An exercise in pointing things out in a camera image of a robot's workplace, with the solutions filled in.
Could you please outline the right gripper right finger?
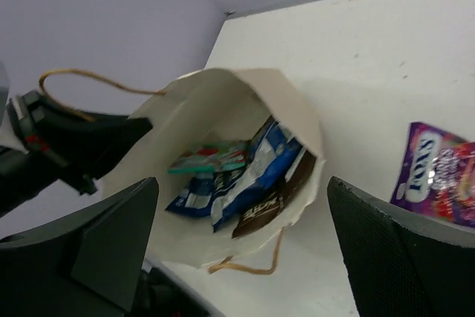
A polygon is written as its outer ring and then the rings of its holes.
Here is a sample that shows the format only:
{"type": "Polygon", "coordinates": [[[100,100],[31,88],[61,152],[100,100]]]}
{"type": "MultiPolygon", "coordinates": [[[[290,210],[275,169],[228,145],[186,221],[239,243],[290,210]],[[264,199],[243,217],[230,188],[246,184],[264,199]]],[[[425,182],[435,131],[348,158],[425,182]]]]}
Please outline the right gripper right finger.
{"type": "Polygon", "coordinates": [[[331,177],[330,213],[360,316],[473,316],[474,230],[331,177]]]}

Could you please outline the brown kettle chips bag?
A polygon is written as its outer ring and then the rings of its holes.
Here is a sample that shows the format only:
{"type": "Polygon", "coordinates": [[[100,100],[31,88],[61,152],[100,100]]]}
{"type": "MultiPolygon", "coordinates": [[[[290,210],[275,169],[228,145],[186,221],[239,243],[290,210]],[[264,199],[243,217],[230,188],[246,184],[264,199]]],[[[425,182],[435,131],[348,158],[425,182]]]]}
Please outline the brown kettle chips bag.
{"type": "Polygon", "coordinates": [[[263,198],[243,211],[232,238],[249,235],[279,216],[294,200],[312,174],[316,158],[309,151],[301,149],[287,172],[264,192],[263,198]]]}

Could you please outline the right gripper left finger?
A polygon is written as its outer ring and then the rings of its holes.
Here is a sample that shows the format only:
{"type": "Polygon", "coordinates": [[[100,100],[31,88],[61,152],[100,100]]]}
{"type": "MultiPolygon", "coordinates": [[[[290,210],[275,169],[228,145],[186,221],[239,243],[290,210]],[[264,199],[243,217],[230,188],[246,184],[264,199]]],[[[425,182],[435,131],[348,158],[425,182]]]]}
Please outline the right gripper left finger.
{"type": "Polygon", "coordinates": [[[131,311],[159,185],[141,180],[94,205],[1,240],[2,316],[131,311]]]}

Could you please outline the purple pink candy bag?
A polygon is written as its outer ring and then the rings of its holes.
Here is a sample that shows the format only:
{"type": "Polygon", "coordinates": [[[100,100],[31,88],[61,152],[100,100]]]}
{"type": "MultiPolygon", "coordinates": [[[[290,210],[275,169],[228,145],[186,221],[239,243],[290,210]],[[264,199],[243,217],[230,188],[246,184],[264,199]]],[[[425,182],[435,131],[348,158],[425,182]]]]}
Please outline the purple pink candy bag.
{"type": "Polygon", "coordinates": [[[390,202],[473,228],[474,143],[432,125],[412,122],[390,202]]]}

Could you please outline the beige paper bag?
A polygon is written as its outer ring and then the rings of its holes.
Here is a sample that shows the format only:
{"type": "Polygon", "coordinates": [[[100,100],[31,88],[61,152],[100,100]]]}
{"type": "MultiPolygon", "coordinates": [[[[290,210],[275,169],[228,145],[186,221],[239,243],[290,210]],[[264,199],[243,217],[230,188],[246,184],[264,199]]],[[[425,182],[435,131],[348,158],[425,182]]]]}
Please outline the beige paper bag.
{"type": "Polygon", "coordinates": [[[228,257],[258,251],[298,221],[316,198],[324,164],[318,113],[311,101],[275,69],[196,71],[172,81],[145,101],[134,117],[152,129],[102,179],[104,196],[153,177],[159,185],[154,222],[148,235],[148,261],[169,261],[201,268],[228,257]],[[282,123],[317,157],[297,197],[268,225],[242,238],[231,226],[213,232],[209,223],[167,213],[184,179],[167,173],[179,154],[200,140],[249,139],[269,117],[282,123]]]}

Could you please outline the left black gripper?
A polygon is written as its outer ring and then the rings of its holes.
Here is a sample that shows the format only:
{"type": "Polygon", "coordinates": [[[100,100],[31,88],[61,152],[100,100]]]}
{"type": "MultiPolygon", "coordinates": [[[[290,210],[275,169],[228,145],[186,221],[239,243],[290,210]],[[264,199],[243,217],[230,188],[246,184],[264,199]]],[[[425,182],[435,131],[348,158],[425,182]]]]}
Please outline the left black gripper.
{"type": "Polygon", "coordinates": [[[57,180],[79,194],[104,177],[152,128],[146,117],[74,115],[38,91],[7,101],[1,124],[1,216],[57,180]]]}

